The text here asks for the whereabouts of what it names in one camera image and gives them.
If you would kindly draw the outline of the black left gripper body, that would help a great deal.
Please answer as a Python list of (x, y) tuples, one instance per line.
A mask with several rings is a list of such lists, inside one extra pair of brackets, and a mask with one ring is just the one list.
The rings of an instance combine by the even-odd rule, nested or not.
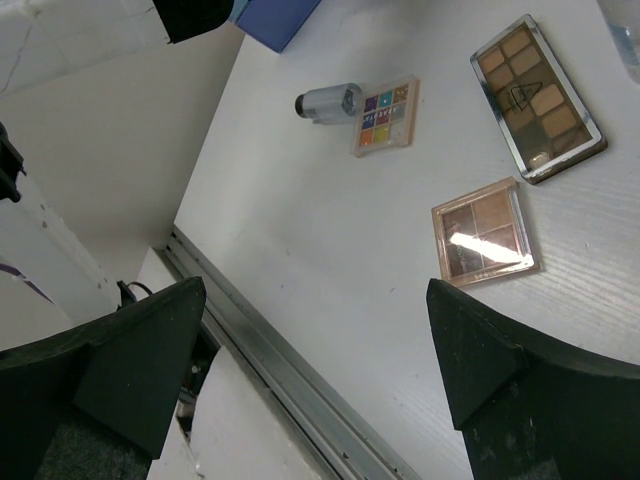
[(231, 15), (233, 0), (154, 0), (171, 43), (217, 29)]

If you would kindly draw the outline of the clear glitter bottle black cap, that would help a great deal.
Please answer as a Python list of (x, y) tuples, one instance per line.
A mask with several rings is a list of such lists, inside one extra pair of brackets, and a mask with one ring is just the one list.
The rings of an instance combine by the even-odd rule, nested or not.
[(363, 91), (355, 83), (310, 90), (294, 102), (296, 114), (319, 125), (348, 125), (355, 121), (363, 100)]

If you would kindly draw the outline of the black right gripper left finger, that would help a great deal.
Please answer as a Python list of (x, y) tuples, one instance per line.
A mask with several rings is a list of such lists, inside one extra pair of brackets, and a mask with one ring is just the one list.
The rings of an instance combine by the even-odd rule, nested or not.
[(4, 479), (144, 479), (160, 458), (206, 289), (175, 283), (1, 353)]

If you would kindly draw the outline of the clear plastic bottle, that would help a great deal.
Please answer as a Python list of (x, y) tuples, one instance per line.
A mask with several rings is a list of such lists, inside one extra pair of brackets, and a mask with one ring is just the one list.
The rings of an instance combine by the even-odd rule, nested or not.
[(622, 64), (639, 83), (639, 0), (598, 0)]

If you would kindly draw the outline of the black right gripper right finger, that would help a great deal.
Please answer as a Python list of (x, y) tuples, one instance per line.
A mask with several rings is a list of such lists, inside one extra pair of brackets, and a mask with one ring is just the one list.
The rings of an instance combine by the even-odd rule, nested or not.
[(426, 304), (476, 479), (636, 479), (639, 368), (513, 320), (445, 281)]

